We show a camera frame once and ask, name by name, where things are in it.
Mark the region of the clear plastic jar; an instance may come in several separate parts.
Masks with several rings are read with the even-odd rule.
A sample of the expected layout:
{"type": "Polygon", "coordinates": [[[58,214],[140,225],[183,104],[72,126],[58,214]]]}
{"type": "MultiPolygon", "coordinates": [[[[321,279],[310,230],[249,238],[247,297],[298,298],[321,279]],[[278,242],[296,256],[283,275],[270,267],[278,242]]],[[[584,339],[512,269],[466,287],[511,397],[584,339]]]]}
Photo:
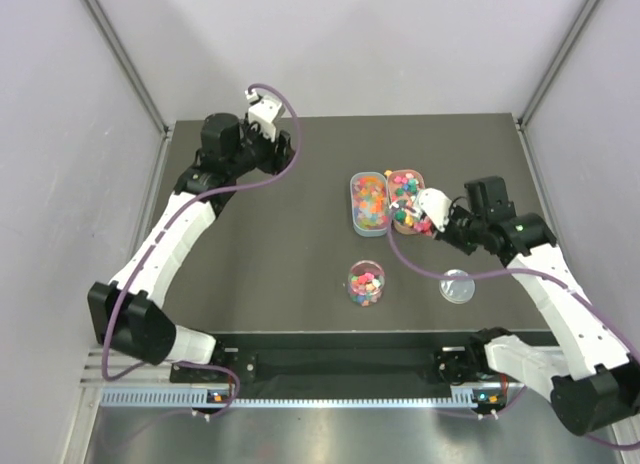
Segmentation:
{"type": "Polygon", "coordinates": [[[380,264],[372,260],[354,263],[348,273],[346,289],[353,303],[370,307],[383,296],[386,275],[380,264]]]}

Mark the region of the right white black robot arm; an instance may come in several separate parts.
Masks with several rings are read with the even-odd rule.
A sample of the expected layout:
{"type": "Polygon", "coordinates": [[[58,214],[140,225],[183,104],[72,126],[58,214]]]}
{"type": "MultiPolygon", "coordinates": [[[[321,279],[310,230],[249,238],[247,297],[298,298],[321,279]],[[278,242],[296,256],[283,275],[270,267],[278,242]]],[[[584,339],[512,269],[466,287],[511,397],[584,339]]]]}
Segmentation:
{"type": "Polygon", "coordinates": [[[639,413],[639,358],[597,315],[545,220],[517,213],[503,178],[465,185],[466,206],[428,188],[416,199],[434,237],[465,254],[482,248],[525,290],[553,334],[553,357],[504,328],[482,329],[465,346],[476,378],[512,377],[550,403],[564,427],[583,436],[639,413]]]}

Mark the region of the clear round jar lid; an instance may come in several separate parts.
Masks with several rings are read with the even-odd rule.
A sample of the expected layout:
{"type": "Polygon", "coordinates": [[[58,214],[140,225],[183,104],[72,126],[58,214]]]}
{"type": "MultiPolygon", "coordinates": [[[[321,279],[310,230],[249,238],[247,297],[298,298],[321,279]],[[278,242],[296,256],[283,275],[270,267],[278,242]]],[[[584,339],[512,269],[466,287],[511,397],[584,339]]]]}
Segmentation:
{"type": "Polygon", "coordinates": [[[441,296],[456,305],[468,303],[475,294],[475,281],[469,274],[460,269],[450,269],[444,273],[446,279],[439,281],[441,296]]]}

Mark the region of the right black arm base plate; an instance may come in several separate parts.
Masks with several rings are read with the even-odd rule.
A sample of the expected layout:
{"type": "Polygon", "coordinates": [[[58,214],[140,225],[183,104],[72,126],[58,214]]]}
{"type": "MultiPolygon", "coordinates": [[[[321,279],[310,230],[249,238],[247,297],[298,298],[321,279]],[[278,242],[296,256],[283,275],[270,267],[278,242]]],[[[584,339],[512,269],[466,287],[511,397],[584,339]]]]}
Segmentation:
{"type": "Polygon", "coordinates": [[[515,360],[507,355],[493,356],[489,351],[476,353],[466,348],[441,348],[433,353],[432,365],[439,383],[461,386],[469,382],[493,381],[505,375],[509,384],[524,386],[518,378],[515,360]]]}

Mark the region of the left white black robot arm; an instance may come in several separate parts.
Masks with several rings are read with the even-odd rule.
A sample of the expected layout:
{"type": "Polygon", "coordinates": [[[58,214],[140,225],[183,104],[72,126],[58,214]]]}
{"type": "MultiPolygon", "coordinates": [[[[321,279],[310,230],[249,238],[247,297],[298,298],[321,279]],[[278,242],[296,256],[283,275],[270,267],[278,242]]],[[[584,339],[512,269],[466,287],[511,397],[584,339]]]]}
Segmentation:
{"type": "Polygon", "coordinates": [[[200,236],[240,190],[239,178],[258,169],[280,176],[295,156],[273,106],[245,117],[218,113],[201,128],[201,146],[179,176],[166,207],[131,260],[107,283],[88,292],[94,330],[103,351],[146,364],[189,362],[205,380],[226,371],[215,337],[176,325],[162,307],[173,279],[200,236]]]}

